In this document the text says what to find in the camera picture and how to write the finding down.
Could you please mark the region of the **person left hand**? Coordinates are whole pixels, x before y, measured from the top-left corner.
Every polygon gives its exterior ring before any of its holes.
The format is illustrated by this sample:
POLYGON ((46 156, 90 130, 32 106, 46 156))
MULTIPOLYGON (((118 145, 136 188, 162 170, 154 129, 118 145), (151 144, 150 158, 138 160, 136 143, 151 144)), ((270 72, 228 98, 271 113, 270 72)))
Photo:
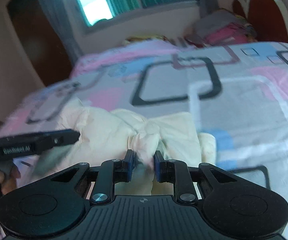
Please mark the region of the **person left hand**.
POLYGON ((17 179, 21 178, 21 174, 16 165, 13 165, 8 178, 0 171, 0 184, 3 194, 7 194, 17 188, 17 179))

